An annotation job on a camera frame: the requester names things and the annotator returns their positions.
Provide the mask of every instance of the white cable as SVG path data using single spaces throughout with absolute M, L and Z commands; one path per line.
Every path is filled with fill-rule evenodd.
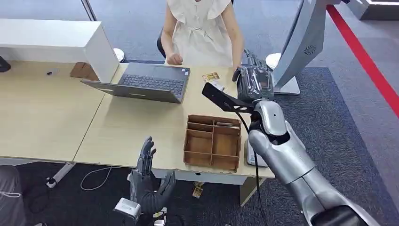
M 5 197 L 8 197 L 8 198 L 19 198 L 19 197 L 21 197 L 20 193 L 14 193 L 14 192 L 0 192 L 0 194 L 2 194 Z
M 99 169 L 99 170 L 96 169 L 96 170 L 93 170 L 93 171 L 89 172 L 89 173 L 86 174 L 86 176 L 82 179 L 82 182 L 80 183 L 80 188 L 81 188 L 82 190 L 84 190 L 84 191 L 93 191 L 93 190 L 96 190 L 97 188 L 100 188 L 100 187 L 103 186 L 103 185 L 105 184 L 105 182 L 107 181 L 107 179 L 108 179 L 108 177 L 109 177 L 109 175 L 110 175 L 110 173 L 111 173 L 111 170 L 112 170 L 113 168 L 120 168 L 120 167 L 110 166 L 110 167 L 105 167 L 105 168 L 102 168 L 102 169 Z M 99 186 L 94 187 L 94 188 L 84 188 L 84 187 L 83 187 L 83 181 L 85 181 L 85 179 L 86 179 L 86 177 L 87 177 L 88 175 L 90 175 L 91 173 L 95 173 L 95 172 L 98 172 L 98 171 L 105 170 L 105 169 L 106 169 L 106 170 L 109 169 L 109 171 L 108 171 L 107 177 L 105 178 L 105 180 L 104 180 L 104 182 L 103 182 L 102 184 L 100 184 Z

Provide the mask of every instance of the white round object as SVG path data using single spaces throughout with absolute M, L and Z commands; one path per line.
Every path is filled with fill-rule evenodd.
M 277 65 L 279 64 L 281 58 L 281 53 L 273 53 L 266 57 L 266 64 L 272 70 L 276 69 Z
M 119 62 L 122 62 L 125 59 L 125 53 L 121 49 L 113 48 L 113 51 L 115 52 L 116 58 Z

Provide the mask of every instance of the light wood tabletop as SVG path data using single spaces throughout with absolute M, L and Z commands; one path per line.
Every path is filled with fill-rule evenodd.
M 10 64 L 0 73 L 0 156 L 72 161 L 104 93 L 70 78 L 74 64 Z
M 118 83 L 127 64 L 121 64 L 112 80 Z M 225 92 L 237 96 L 236 85 L 231 81 L 233 71 L 222 67 L 190 67 L 191 74 L 182 104 L 114 97 L 105 94 L 100 107 L 89 127 L 75 162 L 134 167 L 141 147 L 148 136 L 152 136 L 157 148 L 152 167 L 255 176 L 254 166 L 249 166 L 244 157 L 247 133 L 242 127 L 242 145 L 237 172 L 186 165 L 183 162 L 183 148 L 187 116 L 190 114 L 238 118 L 226 113 L 202 95 L 205 85 L 202 75 L 217 72 Z M 243 114 L 247 123 L 249 114 Z M 259 175 L 274 178 L 269 168 L 260 168 Z

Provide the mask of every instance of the gray carpet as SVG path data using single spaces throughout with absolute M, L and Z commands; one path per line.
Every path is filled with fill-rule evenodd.
M 301 95 L 279 96 L 277 102 L 320 172 L 381 225 L 397 225 L 399 214 L 330 71 L 327 68 L 305 68 L 297 79 Z M 18 169 L 23 186 L 28 188 L 53 175 L 60 167 L 53 163 L 31 163 Z M 121 225 L 122 216 L 112 209 L 120 197 L 128 197 L 128 169 L 114 169 L 107 183 L 98 190 L 80 190 L 84 175 L 99 167 L 78 164 L 56 189 L 50 191 L 51 202 L 47 208 L 42 213 L 28 215 L 30 221 L 45 220 L 49 226 Z M 89 177 L 85 186 L 100 184 L 105 174 Z M 25 197 L 26 204 L 40 189 L 44 187 L 36 188 Z M 206 184 L 199 200 L 191 197 L 191 193 L 192 184 L 179 181 L 168 205 L 169 213 L 182 216 L 185 225 L 261 225 L 256 198 L 253 197 L 243 208 L 239 207 L 238 186 Z M 276 180 L 267 180 L 261 186 L 261 194 L 269 225 L 302 224 L 293 199 Z M 42 203 L 43 200 L 34 203 L 34 208 Z M 179 224 L 176 219 L 171 219 L 170 225 Z

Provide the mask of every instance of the vent grille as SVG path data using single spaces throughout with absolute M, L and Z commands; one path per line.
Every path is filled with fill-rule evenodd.
M 316 46 L 314 45 L 307 46 L 303 51 L 303 53 L 306 55 L 312 55 L 314 52 L 316 52 Z

